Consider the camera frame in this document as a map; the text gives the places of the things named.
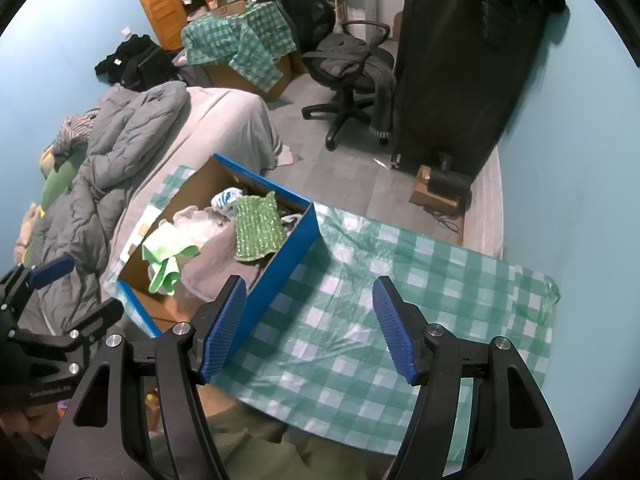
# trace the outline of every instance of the checkered plastic sheet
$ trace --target checkered plastic sheet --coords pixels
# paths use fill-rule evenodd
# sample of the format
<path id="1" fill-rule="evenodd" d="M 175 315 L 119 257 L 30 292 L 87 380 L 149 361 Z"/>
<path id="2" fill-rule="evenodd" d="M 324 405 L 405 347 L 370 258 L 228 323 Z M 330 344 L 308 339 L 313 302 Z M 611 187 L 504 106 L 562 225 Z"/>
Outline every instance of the checkered plastic sheet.
<path id="1" fill-rule="evenodd" d="M 159 214 L 193 172 L 167 176 L 150 207 Z M 396 373 L 372 309 L 373 281 L 387 274 L 429 322 L 476 341 L 508 337 L 542 385 L 560 298 L 552 279 L 341 209 L 316 203 L 316 212 L 321 238 L 214 384 L 303 430 L 397 453 L 418 388 Z M 117 287 L 124 263 L 112 266 L 105 289 L 150 333 Z M 463 380 L 453 462 L 462 461 L 470 402 Z"/>

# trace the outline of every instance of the blue cardboard box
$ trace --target blue cardboard box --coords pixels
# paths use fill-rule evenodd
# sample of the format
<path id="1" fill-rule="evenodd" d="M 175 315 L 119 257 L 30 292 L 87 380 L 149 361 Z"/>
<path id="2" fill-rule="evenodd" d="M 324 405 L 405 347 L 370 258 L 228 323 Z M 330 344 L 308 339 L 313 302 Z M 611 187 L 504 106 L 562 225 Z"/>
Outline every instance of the blue cardboard box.
<path id="1" fill-rule="evenodd" d="M 262 276 L 249 291 L 244 314 L 231 343 L 228 354 L 230 357 L 260 321 L 289 275 L 318 238 L 320 231 L 313 202 L 216 154 L 182 184 L 164 211 L 148 228 L 144 237 L 149 236 L 158 227 L 159 221 L 162 219 L 171 221 L 175 212 L 187 206 L 197 205 L 200 209 L 210 206 L 212 197 L 228 187 L 246 188 L 251 194 L 260 196 L 274 191 L 278 204 L 285 206 L 293 213 L 303 215 L 289 238 L 272 256 Z M 168 310 L 165 307 L 170 297 L 148 292 L 148 263 L 142 260 L 142 244 L 131 253 L 120 273 L 118 284 L 155 336 L 169 329 L 177 321 L 171 309 Z"/>

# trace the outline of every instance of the green cleaning cloth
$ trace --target green cleaning cloth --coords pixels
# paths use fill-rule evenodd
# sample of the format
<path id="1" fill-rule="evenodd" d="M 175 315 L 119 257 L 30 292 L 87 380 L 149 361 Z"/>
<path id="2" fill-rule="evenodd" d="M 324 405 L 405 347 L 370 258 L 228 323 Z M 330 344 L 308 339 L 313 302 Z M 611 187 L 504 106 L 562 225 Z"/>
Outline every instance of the green cleaning cloth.
<path id="1" fill-rule="evenodd" d="M 276 204 L 276 194 L 265 198 L 243 196 L 234 202 L 236 221 L 236 260 L 253 262 L 275 253 L 287 239 Z"/>
<path id="2" fill-rule="evenodd" d="M 172 296 L 174 285 L 180 280 L 180 266 L 176 256 L 195 256 L 198 247 L 191 239 L 169 222 L 162 222 L 158 228 L 142 242 L 142 259 L 150 263 L 153 278 L 149 292 L 155 294 L 160 287 Z"/>

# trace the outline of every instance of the black garment bag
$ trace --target black garment bag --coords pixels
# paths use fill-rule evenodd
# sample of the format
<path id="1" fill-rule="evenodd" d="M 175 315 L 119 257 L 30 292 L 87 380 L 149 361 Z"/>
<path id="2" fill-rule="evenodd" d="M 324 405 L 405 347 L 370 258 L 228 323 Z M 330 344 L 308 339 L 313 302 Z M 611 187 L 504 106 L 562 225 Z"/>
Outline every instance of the black garment bag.
<path id="1" fill-rule="evenodd" d="M 516 105 L 548 12 L 564 0 L 405 0 L 394 156 L 475 178 Z"/>

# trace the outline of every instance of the striped cloth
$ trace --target striped cloth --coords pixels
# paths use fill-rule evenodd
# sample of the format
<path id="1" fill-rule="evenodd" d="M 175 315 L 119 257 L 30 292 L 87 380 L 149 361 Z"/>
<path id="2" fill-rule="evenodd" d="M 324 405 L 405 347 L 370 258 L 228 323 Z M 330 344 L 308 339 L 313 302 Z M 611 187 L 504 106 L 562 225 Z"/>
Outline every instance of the striped cloth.
<path id="1" fill-rule="evenodd" d="M 62 126 L 51 147 L 56 171 L 74 151 L 89 143 L 89 135 L 94 129 L 99 110 L 100 108 L 92 108 L 84 114 L 71 115 L 62 121 Z"/>

